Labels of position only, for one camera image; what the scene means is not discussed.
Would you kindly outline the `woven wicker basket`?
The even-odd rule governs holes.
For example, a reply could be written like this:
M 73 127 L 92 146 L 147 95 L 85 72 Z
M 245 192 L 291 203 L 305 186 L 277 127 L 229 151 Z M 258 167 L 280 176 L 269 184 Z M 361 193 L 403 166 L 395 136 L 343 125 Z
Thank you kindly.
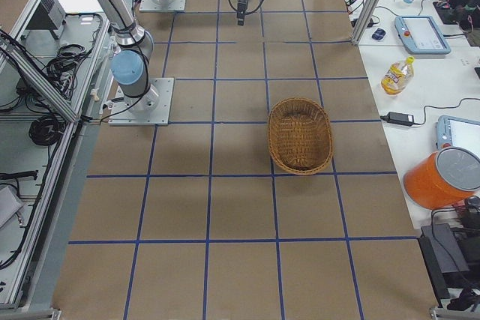
M 333 157 L 329 117 L 317 102 L 303 97 L 287 98 L 273 106 L 268 143 L 274 163 L 295 175 L 315 175 Z

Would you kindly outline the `dark blue computer mouse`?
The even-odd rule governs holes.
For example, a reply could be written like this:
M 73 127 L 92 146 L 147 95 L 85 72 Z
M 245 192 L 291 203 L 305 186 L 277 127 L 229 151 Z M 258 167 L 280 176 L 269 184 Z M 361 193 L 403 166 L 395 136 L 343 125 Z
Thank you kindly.
M 382 40 L 386 35 L 386 31 L 382 28 L 377 28 L 374 33 L 371 35 L 371 37 L 374 40 Z

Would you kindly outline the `orange juice bottle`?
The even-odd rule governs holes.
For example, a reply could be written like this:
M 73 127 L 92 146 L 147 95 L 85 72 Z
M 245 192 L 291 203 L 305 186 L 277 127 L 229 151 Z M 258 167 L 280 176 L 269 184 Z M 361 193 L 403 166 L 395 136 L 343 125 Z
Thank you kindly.
M 380 83 L 386 94 L 397 95 L 407 87 L 414 77 L 414 61 L 413 56 L 408 56 L 402 61 L 396 61 L 389 67 Z

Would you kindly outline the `far teach pendant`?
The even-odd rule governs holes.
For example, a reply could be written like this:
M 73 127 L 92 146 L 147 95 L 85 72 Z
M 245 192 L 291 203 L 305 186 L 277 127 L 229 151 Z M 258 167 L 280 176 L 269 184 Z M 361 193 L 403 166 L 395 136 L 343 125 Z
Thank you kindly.
M 394 27 L 412 55 L 447 55 L 451 48 L 432 16 L 396 16 Z

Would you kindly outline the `teach pendant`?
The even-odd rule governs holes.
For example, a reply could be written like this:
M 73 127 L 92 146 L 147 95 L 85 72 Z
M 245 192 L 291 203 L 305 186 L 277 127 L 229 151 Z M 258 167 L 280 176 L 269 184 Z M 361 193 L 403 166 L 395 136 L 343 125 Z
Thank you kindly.
M 479 122 L 450 115 L 442 115 L 436 123 L 436 147 L 441 150 L 454 146 L 479 156 Z
M 447 55 L 451 48 L 432 16 L 396 16 L 394 27 L 412 55 Z

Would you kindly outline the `grey control box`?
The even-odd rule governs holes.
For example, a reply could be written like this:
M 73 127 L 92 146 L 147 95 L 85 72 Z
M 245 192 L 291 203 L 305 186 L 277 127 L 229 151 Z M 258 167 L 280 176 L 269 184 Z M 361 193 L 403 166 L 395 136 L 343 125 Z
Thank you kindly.
M 25 29 L 49 31 L 58 40 L 65 27 L 65 18 L 66 13 L 59 0 L 40 0 Z

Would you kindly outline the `black power adapter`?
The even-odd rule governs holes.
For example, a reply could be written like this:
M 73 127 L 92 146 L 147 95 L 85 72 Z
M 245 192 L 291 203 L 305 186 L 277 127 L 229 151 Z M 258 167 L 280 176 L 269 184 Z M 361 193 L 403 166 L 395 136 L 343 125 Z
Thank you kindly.
M 405 127 L 411 127 L 415 124 L 414 117 L 406 113 L 388 112 L 386 115 L 381 115 L 380 119 L 389 124 L 396 124 Z

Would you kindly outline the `near teach pendant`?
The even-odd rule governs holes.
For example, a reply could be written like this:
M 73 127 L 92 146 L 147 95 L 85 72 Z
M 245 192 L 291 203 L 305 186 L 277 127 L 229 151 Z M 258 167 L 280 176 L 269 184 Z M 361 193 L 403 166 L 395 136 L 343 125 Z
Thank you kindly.
M 454 146 L 479 156 L 479 122 L 450 115 L 442 115 L 436 123 L 436 147 L 441 150 Z

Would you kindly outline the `orange bucket with lid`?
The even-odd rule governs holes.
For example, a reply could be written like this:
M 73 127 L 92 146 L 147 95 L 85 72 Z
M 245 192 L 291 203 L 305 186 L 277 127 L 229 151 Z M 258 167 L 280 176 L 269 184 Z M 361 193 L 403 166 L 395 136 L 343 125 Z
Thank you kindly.
M 464 148 L 443 148 L 409 170 L 403 185 L 423 208 L 452 205 L 479 191 L 479 158 Z

